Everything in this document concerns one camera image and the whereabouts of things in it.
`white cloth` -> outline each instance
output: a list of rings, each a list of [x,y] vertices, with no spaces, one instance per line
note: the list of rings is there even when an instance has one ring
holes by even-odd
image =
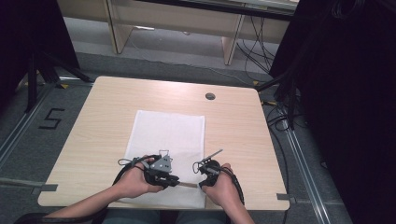
[[[192,164],[204,157],[205,117],[138,110],[125,152],[125,159],[158,154],[169,150],[172,173],[179,181],[199,183],[205,177],[192,171]],[[200,189],[168,187],[147,193],[124,203],[204,208],[205,194]]]

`wooden table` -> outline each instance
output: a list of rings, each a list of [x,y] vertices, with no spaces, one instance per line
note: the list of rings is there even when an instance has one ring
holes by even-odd
[[[207,100],[207,93],[216,95]],[[229,162],[248,210],[286,210],[286,193],[262,106],[253,89],[144,79],[99,77],[46,184],[43,206],[67,206],[111,186],[120,170],[137,110],[205,116],[205,155]],[[137,207],[112,203],[110,207]],[[206,209],[219,209],[206,199]]]

